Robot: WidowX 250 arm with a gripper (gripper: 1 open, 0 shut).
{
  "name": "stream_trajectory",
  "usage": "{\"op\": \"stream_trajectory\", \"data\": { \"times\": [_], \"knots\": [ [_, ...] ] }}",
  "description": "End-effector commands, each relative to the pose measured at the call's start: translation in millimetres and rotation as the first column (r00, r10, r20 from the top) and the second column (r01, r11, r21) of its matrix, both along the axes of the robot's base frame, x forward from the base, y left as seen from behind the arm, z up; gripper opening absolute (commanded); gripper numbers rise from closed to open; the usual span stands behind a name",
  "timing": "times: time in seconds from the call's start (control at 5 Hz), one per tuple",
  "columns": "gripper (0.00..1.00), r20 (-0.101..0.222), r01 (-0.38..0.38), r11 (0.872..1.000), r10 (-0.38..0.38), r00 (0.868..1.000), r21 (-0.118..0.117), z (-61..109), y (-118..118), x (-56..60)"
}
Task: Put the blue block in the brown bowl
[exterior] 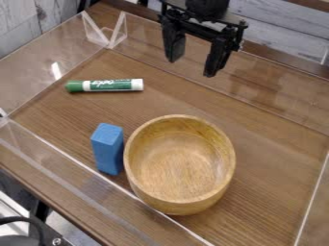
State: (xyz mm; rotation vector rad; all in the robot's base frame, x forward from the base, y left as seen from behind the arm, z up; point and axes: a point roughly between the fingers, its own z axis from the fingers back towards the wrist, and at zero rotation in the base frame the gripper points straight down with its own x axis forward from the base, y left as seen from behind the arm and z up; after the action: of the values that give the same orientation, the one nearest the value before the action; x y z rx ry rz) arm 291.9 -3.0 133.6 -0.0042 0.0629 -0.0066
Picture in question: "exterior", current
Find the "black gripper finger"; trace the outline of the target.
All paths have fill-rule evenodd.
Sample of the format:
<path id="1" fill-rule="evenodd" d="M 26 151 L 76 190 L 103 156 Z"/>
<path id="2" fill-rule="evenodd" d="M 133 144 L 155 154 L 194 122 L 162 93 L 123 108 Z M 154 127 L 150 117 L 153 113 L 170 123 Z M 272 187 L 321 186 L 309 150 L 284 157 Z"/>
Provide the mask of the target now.
<path id="1" fill-rule="evenodd" d="M 175 62 L 185 54 L 186 36 L 178 21 L 162 18 L 162 37 L 169 62 Z"/>
<path id="2" fill-rule="evenodd" d="M 232 54 L 232 40 L 225 37 L 217 37 L 213 40 L 210 54 L 208 55 L 204 75 L 214 77 L 217 71 L 225 67 Z"/>

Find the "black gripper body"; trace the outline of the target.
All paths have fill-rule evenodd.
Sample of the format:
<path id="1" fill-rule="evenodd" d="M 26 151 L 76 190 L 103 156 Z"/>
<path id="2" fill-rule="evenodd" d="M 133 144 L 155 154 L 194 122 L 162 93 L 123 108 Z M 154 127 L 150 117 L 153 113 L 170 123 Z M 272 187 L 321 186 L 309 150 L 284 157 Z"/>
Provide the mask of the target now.
<path id="1" fill-rule="evenodd" d="M 224 37 L 232 50 L 242 47 L 248 22 L 229 11 L 230 0 L 159 0 L 161 22 L 171 21 L 179 32 L 213 40 Z"/>

